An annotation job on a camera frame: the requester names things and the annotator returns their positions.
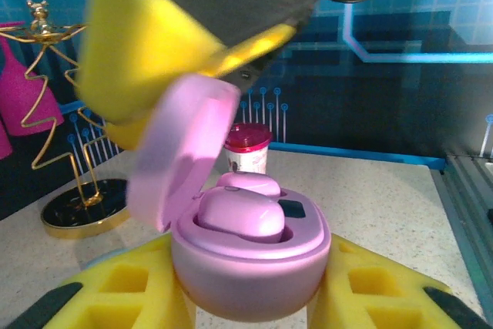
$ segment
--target gold jewelry stand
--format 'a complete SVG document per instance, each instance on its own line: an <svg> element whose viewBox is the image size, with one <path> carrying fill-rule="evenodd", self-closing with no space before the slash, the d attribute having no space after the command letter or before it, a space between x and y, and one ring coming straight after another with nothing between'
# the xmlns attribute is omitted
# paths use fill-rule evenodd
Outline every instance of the gold jewelry stand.
<svg viewBox="0 0 493 329"><path fill-rule="evenodd" d="M82 174L79 174L77 170L74 153L63 153L55 158L42 162L42 158L55 135L57 119L55 117L48 117L34 123L28 123L45 94L49 80L46 75L31 77L29 74L38 65L45 52L51 49L56 55L75 67L65 71L64 76L70 83L76 86L74 79L70 75L79 69L79 64L60 52L55 45L71 39L83 31L86 25L54 26L47 20L49 15L48 9L46 8L48 5L47 1L34 3L28 0L27 5L31 9L31 14L34 18L30 28L27 29L17 26L4 27L0 28L0 35L17 42L35 43L41 46L41 51L36 56L34 62L26 69L24 77L26 80L43 79L43 86L32 108L22 119L21 126L29 128L51 122L52 128L49 131L45 144L32 161L31 168L38 170L68 157L76 182L76 187L62 193L45 205L41 212L41 220L46 232L53 237L63 239L92 237L113 229L129 217L125 208L126 181L121 179L97 180L89 157L88 147L104 140L106 135L102 135L83 144L82 151L92 181L82 183ZM95 123L82 113L84 108L79 108L77 113L88 123L104 129L101 125Z"/></svg>

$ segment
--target pink earbud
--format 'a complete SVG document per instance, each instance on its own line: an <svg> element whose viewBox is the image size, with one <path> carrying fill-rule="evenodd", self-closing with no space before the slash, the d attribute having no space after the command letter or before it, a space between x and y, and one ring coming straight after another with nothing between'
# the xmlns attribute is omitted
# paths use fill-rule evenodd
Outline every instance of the pink earbud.
<svg viewBox="0 0 493 329"><path fill-rule="evenodd" d="M257 243L278 243L284 230L284 212L278 202L263 194L219 186L207 190L200 200L197 223Z"/></svg>
<svg viewBox="0 0 493 329"><path fill-rule="evenodd" d="M225 173L217 186L236 186L241 189L251 190L264 196L280 196L280 187L276 180L263 173Z"/></svg>

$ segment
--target speckled surface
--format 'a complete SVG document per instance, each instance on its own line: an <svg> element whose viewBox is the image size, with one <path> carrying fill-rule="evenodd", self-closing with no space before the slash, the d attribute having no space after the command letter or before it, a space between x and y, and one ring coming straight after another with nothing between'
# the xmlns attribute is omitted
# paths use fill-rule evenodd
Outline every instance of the speckled surface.
<svg viewBox="0 0 493 329"><path fill-rule="evenodd" d="M97 169L99 178L125 176L132 166L132 156L122 153L104 163ZM221 157L206 186L215 183L224 164ZM271 151L268 173L282 187L312 198L334 233L443 281L481 313L426 167ZM149 227L128 220L115 230L85 240L51 238L42 228L39 212L63 188L0 221L0 327L94 258L138 246L158 235ZM265 324L238 324L199 311L196 326L304 329L306 320L304 310Z"/></svg>

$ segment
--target paper cup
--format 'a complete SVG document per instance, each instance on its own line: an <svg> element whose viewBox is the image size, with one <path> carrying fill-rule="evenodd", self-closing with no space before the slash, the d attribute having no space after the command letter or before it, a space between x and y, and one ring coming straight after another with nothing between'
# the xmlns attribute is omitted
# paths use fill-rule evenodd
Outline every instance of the paper cup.
<svg viewBox="0 0 493 329"><path fill-rule="evenodd" d="M229 171L266 173L267 150L272 140L269 127L261 123L235 123L224 149Z"/></svg>

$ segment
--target yellow foam holder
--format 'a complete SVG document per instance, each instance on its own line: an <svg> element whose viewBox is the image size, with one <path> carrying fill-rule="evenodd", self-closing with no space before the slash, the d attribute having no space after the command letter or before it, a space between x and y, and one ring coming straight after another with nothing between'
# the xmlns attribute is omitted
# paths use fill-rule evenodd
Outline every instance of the yellow foam holder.
<svg viewBox="0 0 493 329"><path fill-rule="evenodd" d="M63 282L83 288L46 329L193 329L171 235L112 257ZM460 329L423 291L443 283L333 235L327 271L307 306L309 329Z"/></svg>
<svg viewBox="0 0 493 329"><path fill-rule="evenodd" d="M109 138L134 149L154 105L184 73L224 76L289 41L279 24L227 48L172 0L88 0L78 97L112 123Z"/></svg>

